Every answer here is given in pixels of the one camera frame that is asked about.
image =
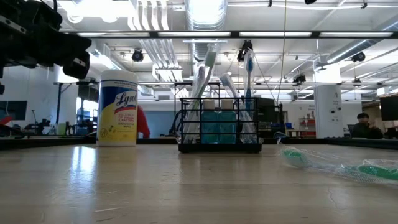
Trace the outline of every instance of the security camera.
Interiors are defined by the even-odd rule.
[[[355,78],[353,83],[362,83],[362,81],[360,78]]]
[[[353,62],[363,62],[365,60],[366,56],[363,52],[360,52],[354,56],[351,57],[351,60]]]
[[[134,49],[134,53],[132,54],[131,59],[134,62],[141,62],[144,59],[144,55],[142,54],[142,49]]]
[[[306,3],[306,4],[312,4],[312,3],[315,3],[317,0],[304,0],[304,2]]]
[[[307,81],[307,79],[305,78],[305,74],[301,73],[299,75],[296,75],[295,77],[293,77],[293,82],[294,83],[302,83]]]
[[[244,43],[242,45],[241,50],[239,50],[237,60],[239,62],[244,61],[244,55],[249,51],[249,49],[253,50],[253,44],[251,43],[251,40],[244,40]]]

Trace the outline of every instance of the white column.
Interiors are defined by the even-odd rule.
[[[65,75],[62,71],[62,67],[58,65],[54,65],[54,74],[57,78],[58,82],[77,82],[77,78],[70,77]],[[66,89],[68,85],[65,84],[62,86],[62,89]],[[58,86],[56,86],[56,92],[54,95],[58,98]],[[79,87],[77,85],[72,85],[66,89],[61,95],[61,107],[60,107],[60,120],[59,123],[65,123],[69,121],[70,124],[76,124],[76,99],[78,96]]]
[[[340,83],[338,65],[328,65],[326,70],[315,67],[314,81],[319,83]],[[339,85],[317,86],[315,95],[315,124],[317,138],[343,137],[343,115],[341,114],[341,88]]]

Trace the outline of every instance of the wooden table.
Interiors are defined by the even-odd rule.
[[[353,159],[397,151],[299,145]],[[398,191],[283,166],[260,154],[180,154],[176,145],[0,151],[8,223],[396,223]]]

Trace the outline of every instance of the red shirt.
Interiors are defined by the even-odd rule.
[[[145,118],[144,110],[138,105],[137,107],[137,132],[142,133],[144,138],[149,138],[150,131],[148,128],[147,120]]]

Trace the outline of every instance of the fluorescent light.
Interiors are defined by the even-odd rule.
[[[320,37],[390,37],[392,32],[321,32]]]
[[[95,50],[95,54],[90,54],[91,63],[100,63],[107,66],[109,69],[121,70],[115,63],[112,62],[110,58],[101,54],[98,50]]]
[[[240,37],[309,37],[311,32],[240,32]]]
[[[82,37],[149,37],[148,32],[78,32]]]
[[[310,94],[307,94],[305,96],[299,96],[299,98],[306,99],[307,97],[312,96],[312,95],[313,95],[313,93],[310,93]]]
[[[208,32],[208,31],[198,31],[198,32],[159,32],[159,37],[229,37],[230,32]]]
[[[131,1],[85,0],[78,4],[73,1],[58,1],[58,6],[72,16],[100,17],[105,20],[110,17],[130,17],[135,11]]]
[[[203,43],[203,44],[210,44],[210,43],[228,43],[228,40],[182,40],[184,44],[196,44],[196,43]]]

